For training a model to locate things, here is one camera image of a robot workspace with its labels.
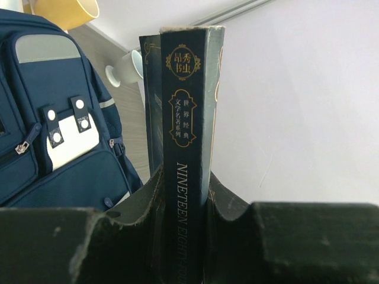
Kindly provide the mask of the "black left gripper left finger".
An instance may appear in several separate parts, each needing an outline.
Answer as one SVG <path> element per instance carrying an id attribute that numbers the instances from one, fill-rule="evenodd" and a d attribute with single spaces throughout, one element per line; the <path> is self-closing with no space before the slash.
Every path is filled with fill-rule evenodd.
<path id="1" fill-rule="evenodd" d="M 2 283 L 158 283 L 151 267 L 159 167 L 107 212 L 1 209 Z"/>

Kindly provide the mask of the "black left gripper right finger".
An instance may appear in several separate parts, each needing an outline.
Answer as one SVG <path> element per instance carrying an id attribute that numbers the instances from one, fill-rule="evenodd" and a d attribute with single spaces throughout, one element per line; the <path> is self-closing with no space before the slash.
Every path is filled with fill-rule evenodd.
<path id="1" fill-rule="evenodd" d="M 205 283 L 377 283 L 378 206 L 249 204 L 215 176 Z"/>

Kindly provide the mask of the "blue student backpack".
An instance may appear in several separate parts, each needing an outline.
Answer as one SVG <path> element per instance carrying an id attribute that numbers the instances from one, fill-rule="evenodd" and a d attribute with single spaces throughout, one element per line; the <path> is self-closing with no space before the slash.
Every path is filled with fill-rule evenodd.
<path id="1" fill-rule="evenodd" d="M 115 102 L 76 41 L 1 10 L 1 205 L 106 211 L 142 187 Z"/>

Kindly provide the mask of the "Nineteen Eighty-Four book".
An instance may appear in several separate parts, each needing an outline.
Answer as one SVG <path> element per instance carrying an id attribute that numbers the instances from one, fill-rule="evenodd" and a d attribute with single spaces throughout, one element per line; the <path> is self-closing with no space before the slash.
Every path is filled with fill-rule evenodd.
<path id="1" fill-rule="evenodd" d="M 201 283 L 224 27 L 139 38 L 151 172 L 163 170 L 164 283 Z"/>

